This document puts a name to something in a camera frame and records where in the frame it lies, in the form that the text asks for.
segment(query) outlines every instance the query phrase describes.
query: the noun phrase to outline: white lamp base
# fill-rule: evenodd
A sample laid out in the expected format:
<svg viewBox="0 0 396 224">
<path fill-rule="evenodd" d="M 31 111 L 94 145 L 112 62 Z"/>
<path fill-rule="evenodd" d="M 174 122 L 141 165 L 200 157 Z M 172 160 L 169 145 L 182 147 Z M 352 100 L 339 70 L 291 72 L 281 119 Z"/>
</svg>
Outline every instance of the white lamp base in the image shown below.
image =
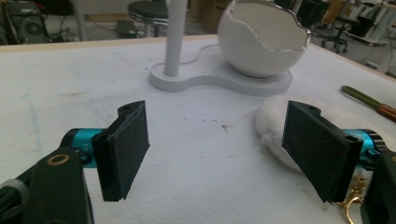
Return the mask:
<svg viewBox="0 0 396 224">
<path fill-rule="evenodd" d="M 152 86 L 163 91 L 184 91 L 199 85 L 213 85 L 245 95 L 270 96 L 280 94 L 291 83 L 289 71 L 266 78 L 248 77 L 235 71 L 223 58 L 218 45 L 203 47 L 197 57 L 179 65 L 178 76 L 164 73 L 164 63 L 150 70 Z"/>
</svg>

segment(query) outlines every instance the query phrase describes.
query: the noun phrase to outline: white ceramic vase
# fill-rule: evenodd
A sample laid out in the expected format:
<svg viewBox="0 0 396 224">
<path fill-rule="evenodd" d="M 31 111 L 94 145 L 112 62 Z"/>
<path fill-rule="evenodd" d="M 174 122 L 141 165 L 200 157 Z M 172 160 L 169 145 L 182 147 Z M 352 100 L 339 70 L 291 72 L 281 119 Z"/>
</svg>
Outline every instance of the white ceramic vase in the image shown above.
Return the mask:
<svg viewBox="0 0 396 224">
<path fill-rule="evenodd" d="M 234 0 L 221 17 L 218 36 L 221 54 L 234 69 L 270 77 L 297 63 L 310 32 L 274 1 Z"/>
</svg>

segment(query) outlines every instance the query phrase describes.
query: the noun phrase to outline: chair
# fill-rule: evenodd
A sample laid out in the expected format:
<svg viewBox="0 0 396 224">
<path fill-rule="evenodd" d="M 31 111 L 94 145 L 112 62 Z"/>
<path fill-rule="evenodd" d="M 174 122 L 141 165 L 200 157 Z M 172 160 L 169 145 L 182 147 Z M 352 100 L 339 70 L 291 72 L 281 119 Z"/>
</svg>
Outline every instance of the chair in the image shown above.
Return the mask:
<svg viewBox="0 0 396 224">
<path fill-rule="evenodd" d="M 151 26 L 154 27 L 154 36 L 160 36 L 161 25 L 168 24 L 168 10 L 164 0 L 137 1 L 129 4 L 129 16 L 140 21 L 145 27 L 145 37 L 150 37 Z"/>
<path fill-rule="evenodd" d="M 360 22 L 358 20 L 351 19 L 345 16 L 337 16 L 335 20 L 343 23 L 341 28 L 339 29 L 337 35 L 326 35 L 325 37 L 323 37 L 321 41 L 321 46 L 325 49 L 326 43 L 328 41 L 332 41 L 334 42 L 334 48 L 336 53 L 340 53 L 340 48 L 343 45 L 344 45 L 343 52 L 347 53 L 347 41 L 341 38 L 341 34 L 345 31 L 347 24 L 358 25 Z"/>
</svg>

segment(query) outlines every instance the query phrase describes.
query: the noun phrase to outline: white tabletop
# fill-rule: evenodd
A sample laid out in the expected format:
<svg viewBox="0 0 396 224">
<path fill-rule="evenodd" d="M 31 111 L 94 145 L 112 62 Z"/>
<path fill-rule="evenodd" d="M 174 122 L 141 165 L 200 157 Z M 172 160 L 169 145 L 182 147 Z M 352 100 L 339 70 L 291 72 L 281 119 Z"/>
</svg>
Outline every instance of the white tabletop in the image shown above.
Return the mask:
<svg viewBox="0 0 396 224">
<path fill-rule="evenodd" d="M 216 42 L 188 38 L 183 54 Z M 212 86 L 159 91 L 149 69 L 164 50 L 161 38 L 0 47 L 0 183 L 68 130 L 106 128 L 118 107 L 146 100 L 151 147 L 127 200 L 103 202 L 96 171 L 85 171 L 96 223 L 344 223 L 260 146 L 254 116 L 265 97 Z M 334 101 L 395 135 L 395 123 L 339 91 L 350 85 L 396 106 L 394 81 L 314 46 L 290 72 L 285 93 Z"/>
</svg>

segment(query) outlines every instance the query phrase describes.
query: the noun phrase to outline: brass screw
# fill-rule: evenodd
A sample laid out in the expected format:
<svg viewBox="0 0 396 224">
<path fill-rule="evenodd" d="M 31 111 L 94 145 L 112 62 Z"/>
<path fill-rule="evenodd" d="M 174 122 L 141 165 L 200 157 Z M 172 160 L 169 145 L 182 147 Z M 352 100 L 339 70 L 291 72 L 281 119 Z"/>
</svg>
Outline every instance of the brass screw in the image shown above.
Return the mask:
<svg viewBox="0 0 396 224">
<path fill-rule="evenodd" d="M 52 156 L 47 160 L 47 165 L 50 166 L 55 166 L 55 165 L 61 165 L 67 162 L 70 159 L 70 156 L 67 154 L 58 154 L 55 156 Z"/>
</svg>

